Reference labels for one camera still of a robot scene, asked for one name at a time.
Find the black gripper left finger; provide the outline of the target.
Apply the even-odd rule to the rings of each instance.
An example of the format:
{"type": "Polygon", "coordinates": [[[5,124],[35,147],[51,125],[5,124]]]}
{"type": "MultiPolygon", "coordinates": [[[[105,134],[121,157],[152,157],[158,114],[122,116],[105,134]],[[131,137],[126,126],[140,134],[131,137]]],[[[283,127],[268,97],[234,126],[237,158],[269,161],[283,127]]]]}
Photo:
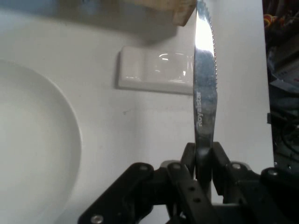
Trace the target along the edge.
{"type": "Polygon", "coordinates": [[[166,161],[155,170],[132,164],[79,217],[80,224],[137,224],[155,205],[165,205],[171,224],[211,222],[211,203],[193,179],[195,146],[188,143],[180,161],[166,161]]]}

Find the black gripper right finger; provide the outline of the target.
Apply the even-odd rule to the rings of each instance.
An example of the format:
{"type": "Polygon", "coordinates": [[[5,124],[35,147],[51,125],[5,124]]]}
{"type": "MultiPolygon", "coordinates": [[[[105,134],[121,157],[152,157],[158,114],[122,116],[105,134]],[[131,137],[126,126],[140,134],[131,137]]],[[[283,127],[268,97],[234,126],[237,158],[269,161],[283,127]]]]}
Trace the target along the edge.
{"type": "Polygon", "coordinates": [[[224,204],[243,210],[239,216],[253,224],[299,222],[299,178],[270,167],[260,174],[247,164],[230,161],[219,142],[213,143],[212,180],[224,204]]]}

